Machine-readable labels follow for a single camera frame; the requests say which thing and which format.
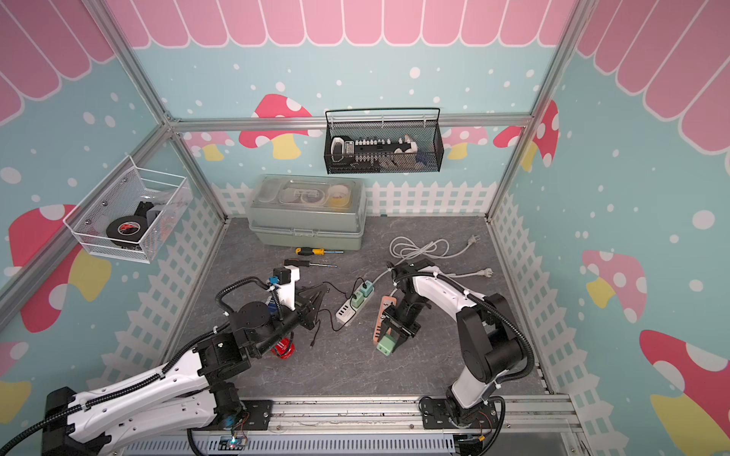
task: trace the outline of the toolbox lid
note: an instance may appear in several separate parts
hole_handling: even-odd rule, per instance
[[[362,232],[364,181],[265,174],[259,177],[246,214],[252,227]]]

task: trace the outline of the black-handled screwdriver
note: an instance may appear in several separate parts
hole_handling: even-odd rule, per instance
[[[324,268],[336,268],[334,264],[320,264],[311,263],[309,260],[299,260],[298,258],[291,258],[284,260],[284,266],[296,266],[297,268],[309,268],[310,266],[322,266]]]

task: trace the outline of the red mushroom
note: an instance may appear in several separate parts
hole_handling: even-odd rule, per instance
[[[522,168],[525,171],[532,171],[532,161],[538,150],[546,168],[553,163],[558,146],[559,123],[558,105],[551,100],[542,122],[537,126],[537,132],[527,148],[527,153],[522,159]],[[511,147],[517,144],[521,131],[520,127],[507,127],[494,138],[494,145],[497,147]]]
[[[698,456],[730,449],[728,360],[657,331],[642,331],[639,345],[670,387],[683,393],[675,398],[650,397],[656,416],[677,448]]]
[[[270,93],[264,96],[252,117],[312,117],[312,115],[291,98]],[[249,149],[255,149],[271,141],[274,145],[274,158],[293,160],[301,155],[301,150],[294,144],[294,134],[316,137],[322,136],[322,131],[242,131],[238,141]]]
[[[65,229],[64,215],[73,208],[70,204],[44,206],[15,219],[8,228],[13,267],[5,268],[5,274],[17,272],[56,231]],[[78,288],[87,301],[93,301],[111,275],[108,260],[92,257],[77,245],[20,310],[23,324],[32,333],[47,330],[61,314],[69,284]]]

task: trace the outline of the red can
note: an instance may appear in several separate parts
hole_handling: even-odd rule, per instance
[[[272,353],[280,359],[287,359],[294,353],[294,343],[288,337],[281,339],[278,344],[272,348]]]

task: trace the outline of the black wire basket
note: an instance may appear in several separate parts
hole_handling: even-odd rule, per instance
[[[327,174],[440,171],[440,114],[439,108],[325,111]]]

